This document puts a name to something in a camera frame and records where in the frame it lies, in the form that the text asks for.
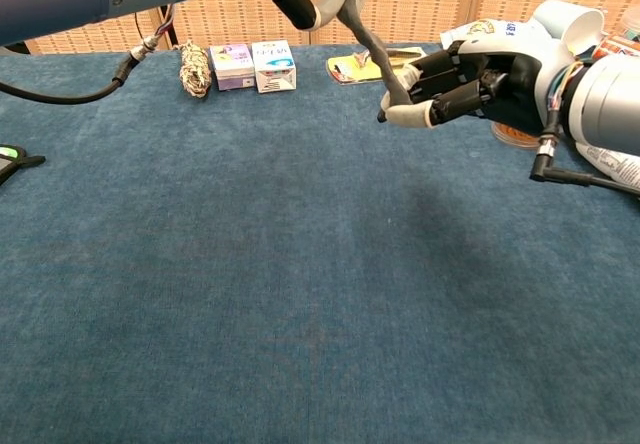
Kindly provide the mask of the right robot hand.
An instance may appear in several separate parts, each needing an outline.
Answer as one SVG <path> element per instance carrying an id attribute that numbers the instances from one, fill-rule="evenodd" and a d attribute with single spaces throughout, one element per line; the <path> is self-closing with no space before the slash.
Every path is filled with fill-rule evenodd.
<path id="1" fill-rule="evenodd" d="M 378 120 L 434 128 L 474 116 L 538 136 L 552 82 L 574 62 L 559 39 L 476 34 L 405 65 L 398 80 L 409 101 L 393 104 L 385 94 Z"/>

